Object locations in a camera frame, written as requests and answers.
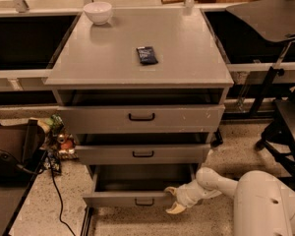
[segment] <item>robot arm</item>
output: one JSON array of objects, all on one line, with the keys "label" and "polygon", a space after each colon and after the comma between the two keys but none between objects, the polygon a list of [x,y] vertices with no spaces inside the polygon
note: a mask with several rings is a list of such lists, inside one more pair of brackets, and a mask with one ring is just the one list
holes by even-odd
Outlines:
[{"label": "robot arm", "polygon": [[237,182],[201,168],[191,183],[165,191],[177,198],[170,214],[224,194],[234,199],[235,236],[295,235],[295,192],[265,172],[248,172]]}]

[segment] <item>drawer handle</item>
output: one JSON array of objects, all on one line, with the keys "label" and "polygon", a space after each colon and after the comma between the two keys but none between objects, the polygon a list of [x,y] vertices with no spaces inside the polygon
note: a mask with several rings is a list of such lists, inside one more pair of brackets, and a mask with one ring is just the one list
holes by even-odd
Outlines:
[{"label": "drawer handle", "polygon": [[130,121],[134,122],[149,122],[155,119],[155,114],[152,113],[151,115],[145,116],[133,116],[131,113],[128,115]]},{"label": "drawer handle", "polygon": [[147,203],[147,202],[140,203],[140,201],[138,201],[138,199],[135,199],[135,204],[138,207],[152,207],[152,206],[154,206],[154,199],[151,199],[150,203]]},{"label": "drawer handle", "polygon": [[154,156],[154,150],[152,150],[150,153],[132,151],[132,156],[133,157],[153,157]]}]

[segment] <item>drawer front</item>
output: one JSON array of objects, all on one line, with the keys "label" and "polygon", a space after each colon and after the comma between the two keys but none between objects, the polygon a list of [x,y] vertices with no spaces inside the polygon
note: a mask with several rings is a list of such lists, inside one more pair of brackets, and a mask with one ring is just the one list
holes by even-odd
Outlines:
[{"label": "drawer front", "polygon": [[73,134],[215,132],[223,105],[60,107]]},{"label": "drawer front", "polygon": [[99,164],[202,163],[210,145],[77,146],[80,162]]},{"label": "drawer front", "polygon": [[190,164],[97,166],[93,190],[83,198],[88,207],[171,207],[175,198],[163,190],[193,179]]}]

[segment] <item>floor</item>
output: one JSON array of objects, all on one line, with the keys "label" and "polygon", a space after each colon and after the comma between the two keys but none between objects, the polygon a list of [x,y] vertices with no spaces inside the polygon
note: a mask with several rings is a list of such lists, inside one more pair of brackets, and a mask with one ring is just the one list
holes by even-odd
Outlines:
[{"label": "floor", "polygon": [[[9,125],[27,118],[47,118],[55,109],[6,108],[0,121]],[[238,178],[250,170],[263,170],[275,176],[288,175],[265,150],[254,151],[254,144],[268,121],[227,121],[220,125],[223,145],[214,148],[204,163],[218,173]],[[80,235],[86,205],[81,197],[90,191],[91,180],[78,160],[62,161],[62,174],[56,176],[63,198],[63,220]],[[225,196],[204,200],[179,215],[169,215],[168,207],[102,207],[96,209],[88,235],[233,235],[233,202]],[[59,219],[60,202],[50,171],[39,175],[10,231],[11,236],[72,235]]]}]

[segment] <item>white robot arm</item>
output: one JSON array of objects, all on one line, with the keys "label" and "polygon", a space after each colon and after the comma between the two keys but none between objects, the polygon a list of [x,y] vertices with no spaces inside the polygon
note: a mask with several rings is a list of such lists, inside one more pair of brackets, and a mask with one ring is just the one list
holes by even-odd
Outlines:
[{"label": "white robot arm", "polygon": [[234,200],[235,236],[295,235],[295,192],[265,172],[248,172],[237,182],[204,167],[191,183],[165,191],[177,199],[170,214],[224,194]]}]

